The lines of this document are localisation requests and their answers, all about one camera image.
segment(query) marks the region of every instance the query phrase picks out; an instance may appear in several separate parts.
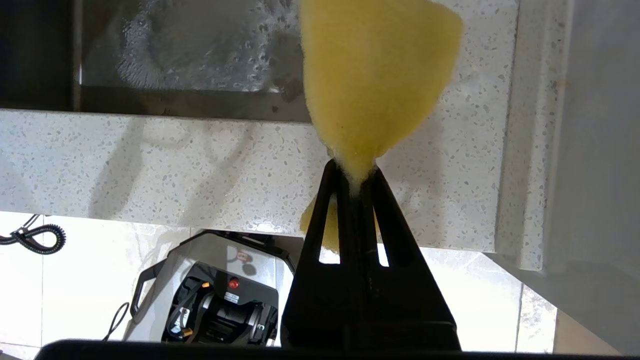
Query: label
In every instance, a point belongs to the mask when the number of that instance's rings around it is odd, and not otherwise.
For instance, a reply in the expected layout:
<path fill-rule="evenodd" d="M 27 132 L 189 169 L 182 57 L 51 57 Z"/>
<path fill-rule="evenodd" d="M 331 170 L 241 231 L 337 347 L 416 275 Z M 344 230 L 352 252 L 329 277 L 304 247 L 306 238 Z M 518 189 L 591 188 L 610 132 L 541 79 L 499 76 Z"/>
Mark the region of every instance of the label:
<path fill-rule="evenodd" d="M 236 294 L 232 294 L 232 293 L 230 293 L 230 292 L 228 292 L 228 291 L 227 291 L 227 292 L 225 293 L 225 300 L 227 300 L 227 301 L 231 301 L 231 302 L 233 302 L 234 304 L 237 304 L 237 303 L 238 303 L 238 300 L 240 300 L 240 297 L 239 297 L 238 295 L 236 295 Z"/>
<path fill-rule="evenodd" d="M 177 334 L 182 329 L 187 327 L 187 320 L 189 319 L 190 313 L 191 313 L 191 310 L 185 309 L 184 307 L 180 308 L 180 315 L 178 315 L 178 318 L 175 319 L 175 322 L 173 323 L 173 328 L 171 329 L 172 333 Z"/>

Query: sponge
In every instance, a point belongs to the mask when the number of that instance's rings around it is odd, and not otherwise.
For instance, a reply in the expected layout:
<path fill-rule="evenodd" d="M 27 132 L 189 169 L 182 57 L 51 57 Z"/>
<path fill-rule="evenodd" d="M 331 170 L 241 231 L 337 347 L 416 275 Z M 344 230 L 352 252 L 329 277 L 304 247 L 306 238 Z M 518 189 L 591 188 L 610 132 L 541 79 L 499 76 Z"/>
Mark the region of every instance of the sponge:
<path fill-rule="evenodd" d="M 427 0 L 301 0 L 300 21 L 314 127 L 359 185 L 433 111 L 462 20 Z"/>

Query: white tile floor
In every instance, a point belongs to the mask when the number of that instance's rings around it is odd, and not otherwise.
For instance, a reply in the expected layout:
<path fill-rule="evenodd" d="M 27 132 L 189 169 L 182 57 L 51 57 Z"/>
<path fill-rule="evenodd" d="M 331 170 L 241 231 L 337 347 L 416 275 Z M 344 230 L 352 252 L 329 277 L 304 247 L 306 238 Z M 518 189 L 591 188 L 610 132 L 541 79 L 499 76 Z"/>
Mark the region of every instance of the white tile floor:
<path fill-rule="evenodd" d="M 6 236 L 28 218 L 0 212 L 0 234 Z M 195 232 L 82 218 L 38 219 L 44 222 L 67 233 L 60 252 L 41 256 L 20 245 L 0 247 L 0 349 L 19 359 L 32 359 L 42 345 L 56 340 L 103 338 L 116 309 L 130 301 L 140 271 Z M 43 241 L 52 240 L 45 236 Z M 422 253 L 458 323 L 463 349 L 542 352 L 553 343 L 555 308 L 530 290 L 523 297 L 520 281 L 487 257 L 441 249 Z M 126 320 L 111 339 L 122 338 Z"/>

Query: stainless steel sink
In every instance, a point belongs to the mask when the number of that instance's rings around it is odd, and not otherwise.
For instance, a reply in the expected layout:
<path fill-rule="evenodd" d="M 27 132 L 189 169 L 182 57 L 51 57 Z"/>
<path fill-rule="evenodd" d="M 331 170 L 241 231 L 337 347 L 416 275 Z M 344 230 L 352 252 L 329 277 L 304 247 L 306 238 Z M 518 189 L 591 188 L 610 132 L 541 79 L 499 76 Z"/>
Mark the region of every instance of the stainless steel sink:
<path fill-rule="evenodd" d="M 292 0 L 5 0 L 0 106 L 310 121 Z"/>

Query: red light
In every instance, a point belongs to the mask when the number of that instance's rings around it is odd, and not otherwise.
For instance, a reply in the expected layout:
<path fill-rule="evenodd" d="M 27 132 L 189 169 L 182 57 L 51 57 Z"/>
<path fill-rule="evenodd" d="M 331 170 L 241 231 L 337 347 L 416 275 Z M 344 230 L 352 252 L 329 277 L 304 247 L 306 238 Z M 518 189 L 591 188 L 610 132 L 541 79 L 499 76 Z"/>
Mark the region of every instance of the red light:
<path fill-rule="evenodd" d="M 229 280 L 229 288 L 238 289 L 238 286 L 240 286 L 240 282 L 238 281 L 237 278 L 234 277 L 231 280 Z"/>

